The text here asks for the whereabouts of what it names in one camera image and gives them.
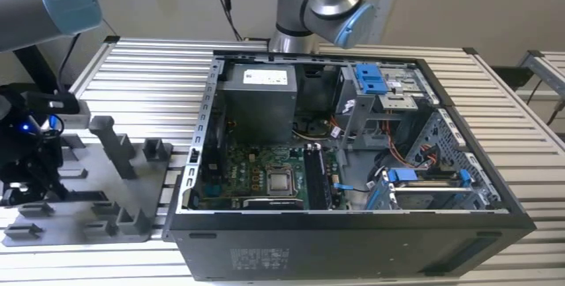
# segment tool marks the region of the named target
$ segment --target metal frame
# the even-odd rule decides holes
[[[109,44],[104,44],[98,53],[106,51],[108,46]],[[451,96],[455,110],[463,116],[465,123],[538,229],[525,236],[518,244],[509,246],[481,263],[477,270],[459,278],[325,280],[299,283],[303,285],[367,283],[562,285],[565,282],[562,149],[549,137],[549,132],[541,129],[541,122],[533,119],[531,112],[525,111],[519,101],[507,96],[513,95],[511,92],[506,92],[505,84],[498,82],[487,67],[479,66],[477,60],[459,48],[358,46],[343,51],[322,44],[319,49],[323,54],[425,59]],[[108,53],[113,58],[93,61],[100,71],[92,67],[86,69],[81,75],[82,83],[78,81],[74,84],[74,87],[80,87],[84,91],[81,98],[89,103],[93,113],[112,113],[117,130],[132,132],[138,128],[133,134],[137,138],[132,137],[133,142],[150,135],[169,139],[176,145],[161,195],[164,207],[157,210],[157,224],[165,222],[174,182],[189,151],[194,125],[194,114],[190,109],[194,98],[202,95],[201,87],[197,89],[192,86],[205,80],[213,50],[263,51],[265,43],[122,38]],[[527,130],[529,134],[518,134],[523,130]],[[86,139],[94,142],[93,136]],[[16,214],[14,209],[0,209],[0,225],[10,223]],[[192,283],[193,278],[176,251],[177,248],[173,244],[162,242],[161,234],[161,226],[157,225],[153,227],[152,240],[144,244],[9,249],[0,247],[2,255],[0,280],[37,281],[37,284],[32,284],[57,286],[77,283],[94,285],[100,282],[106,285],[124,285],[128,282],[138,282],[138,278],[142,277],[146,283],[164,281]]]
[[[530,50],[518,66],[529,68],[561,98],[565,98],[565,53]]]

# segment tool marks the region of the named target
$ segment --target metal rail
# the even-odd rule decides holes
[[[146,283],[194,283],[176,245],[160,240],[160,224],[172,198],[172,185],[186,161],[213,50],[265,50],[265,44],[126,38],[114,45],[104,44],[73,86],[77,96],[86,100],[93,115],[114,117],[116,131],[128,132],[133,142],[161,137],[176,145],[153,239],[141,244],[0,246],[0,281],[37,281],[37,285],[57,286],[124,285],[144,277]],[[361,46],[341,50],[322,45],[319,52],[426,60],[538,227],[461,279],[410,279],[379,284],[565,284],[565,146],[482,59],[455,48]],[[85,142],[96,141],[89,133],[80,132],[80,135]],[[0,227],[12,223],[16,214],[14,209],[0,209]],[[370,282],[303,281],[297,284],[366,285]]]

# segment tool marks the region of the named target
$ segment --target gray tool holder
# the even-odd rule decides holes
[[[28,203],[4,230],[5,246],[144,242],[150,237],[172,145],[149,138],[132,144],[110,117],[93,117],[101,144],[64,135],[61,182],[69,191],[102,191],[108,201]]]

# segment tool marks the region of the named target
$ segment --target white wall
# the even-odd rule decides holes
[[[382,43],[471,46],[491,65],[525,51],[565,50],[563,0],[395,0]]]

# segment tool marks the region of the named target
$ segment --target sticker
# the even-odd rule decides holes
[[[341,128],[334,126],[330,133],[331,137],[337,138],[339,132],[341,132]]]
[[[282,270],[287,268],[290,249],[287,248],[231,248],[234,270]]]
[[[399,84],[399,82],[397,81],[386,81],[386,83],[390,87],[402,87],[402,84]]]
[[[287,85],[286,71],[245,70],[243,84]]]

